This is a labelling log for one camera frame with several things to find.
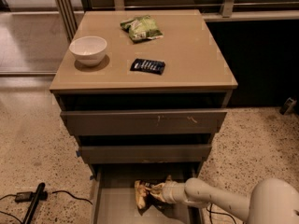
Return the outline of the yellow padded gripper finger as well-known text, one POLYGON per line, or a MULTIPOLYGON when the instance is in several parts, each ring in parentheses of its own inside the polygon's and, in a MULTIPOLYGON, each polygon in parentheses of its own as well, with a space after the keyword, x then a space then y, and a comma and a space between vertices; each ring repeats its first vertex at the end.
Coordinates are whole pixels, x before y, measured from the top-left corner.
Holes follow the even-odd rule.
POLYGON ((150 188, 149 193, 153 198, 157 199, 160 202, 165 203, 165 198, 163 196, 163 187, 164 187, 164 183, 153 185, 150 188))

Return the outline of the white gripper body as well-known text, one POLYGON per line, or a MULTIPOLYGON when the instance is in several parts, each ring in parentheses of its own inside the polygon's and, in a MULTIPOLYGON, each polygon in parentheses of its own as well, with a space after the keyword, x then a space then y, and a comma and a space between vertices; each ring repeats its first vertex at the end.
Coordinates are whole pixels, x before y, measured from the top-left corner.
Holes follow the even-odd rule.
POLYGON ((162 188, 162 196, 167 203, 184 203, 187 200, 185 184, 176 181, 166 182, 162 188))

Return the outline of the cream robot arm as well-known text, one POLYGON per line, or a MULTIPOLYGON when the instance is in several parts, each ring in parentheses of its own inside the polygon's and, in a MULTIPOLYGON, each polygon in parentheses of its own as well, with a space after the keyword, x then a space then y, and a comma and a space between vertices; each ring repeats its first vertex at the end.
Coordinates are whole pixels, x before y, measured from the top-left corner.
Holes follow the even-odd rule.
POLYGON ((192 207, 213 203, 246 224, 299 224, 299 192, 277 178, 260 181, 249 197, 212 187, 199 178, 184 183, 168 180, 153 186, 150 194, 164 203, 192 207))

